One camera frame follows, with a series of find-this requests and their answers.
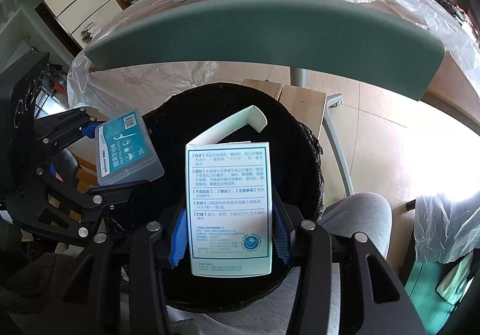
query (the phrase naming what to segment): barcode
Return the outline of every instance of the barcode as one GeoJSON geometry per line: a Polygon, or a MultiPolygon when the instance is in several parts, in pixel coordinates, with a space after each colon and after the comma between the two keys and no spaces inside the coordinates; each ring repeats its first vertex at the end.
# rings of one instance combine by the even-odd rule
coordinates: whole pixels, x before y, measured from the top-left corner
{"type": "Polygon", "coordinates": [[[123,119],[123,124],[125,124],[125,129],[129,129],[137,125],[137,121],[135,120],[135,114],[128,115],[123,119]]]}

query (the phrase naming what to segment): table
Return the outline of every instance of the table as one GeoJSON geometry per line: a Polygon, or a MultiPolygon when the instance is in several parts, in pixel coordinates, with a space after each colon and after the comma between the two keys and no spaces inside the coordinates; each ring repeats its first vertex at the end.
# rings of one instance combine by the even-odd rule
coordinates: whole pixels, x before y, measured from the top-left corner
{"type": "MultiPolygon", "coordinates": [[[[433,0],[140,0],[99,37],[74,67],[246,61],[289,66],[296,86],[304,85],[308,68],[421,99],[480,133],[480,100],[464,75],[477,76],[480,68],[462,61],[462,55],[480,53],[473,42],[457,44],[464,32],[433,0]],[[448,47],[446,55],[426,30],[448,47]],[[363,60],[349,58],[352,53],[363,60]]],[[[332,96],[327,105],[340,99],[332,96]]],[[[334,130],[329,139],[333,146],[334,130]]],[[[353,193],[339,143],[333,148],[347,193],[353,193]]]]}

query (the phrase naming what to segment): plastic container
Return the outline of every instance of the plastic container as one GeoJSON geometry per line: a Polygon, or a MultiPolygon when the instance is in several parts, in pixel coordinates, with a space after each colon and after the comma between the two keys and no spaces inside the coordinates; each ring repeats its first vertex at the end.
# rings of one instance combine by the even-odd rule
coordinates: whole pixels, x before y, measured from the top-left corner
{"type": "Polygon", "coordinates": [[[95,141],[101,186],[153,181],[165,173],[137,109],[95,128],[95,141]]]}

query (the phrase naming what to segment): black metal bracket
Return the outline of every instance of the black metal bracket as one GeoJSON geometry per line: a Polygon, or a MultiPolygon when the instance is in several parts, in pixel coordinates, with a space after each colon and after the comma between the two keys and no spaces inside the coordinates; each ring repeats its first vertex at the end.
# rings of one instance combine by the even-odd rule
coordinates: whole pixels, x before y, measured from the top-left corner
{"type": "Polygon", "coordinates": [[[154,257],[153,246],[164,237],[159,222],[150,222],[138,229],[130,247],[130,330],[132,334],[170,335],[160,258],[154,257]]]}
{"type": "Polygon", "coordinates": [[[98,233],[57,285],[42,315],[60,334],[118,333],[121,264],[111,256],[112,240],[98,233]]]}
{"type": "Polygon", "coordinates": [[[335,262],[341,277],[339,335],[426,333],[400,280],[366,234],[329,234],[302,220],[275,190],[272,197],[290,237],[291,263],[301,266],[287,335],[327,334],[335,262]]]}
{"type": "Polygon", "coordinates": [[[13,222],[25,231],[76,246],[86,246],[98,230],[104,212],[126,205],[133,188],[144,182],[92,187],[80,193],[55,177],[52,159],[97,126],[95,117],[81,107],[34,121],[29,166],[16,177],[15,192],[8,193],[5,207],[13,222]],[[52,204],[76,212],[76,219],[52,204]]]}

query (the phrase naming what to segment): knee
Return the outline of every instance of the knee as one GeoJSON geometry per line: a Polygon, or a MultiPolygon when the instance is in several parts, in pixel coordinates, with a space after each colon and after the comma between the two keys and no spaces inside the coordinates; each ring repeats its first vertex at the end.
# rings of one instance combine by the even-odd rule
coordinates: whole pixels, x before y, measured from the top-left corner
{"type": "Polygon", "coordinates": [[[349,199],[355,203],[355,206],[369,208],[376,215],[385,215],[387,219],[392,220],[392,208],[388,201],[377,193],[356,193],[349,199]]]}

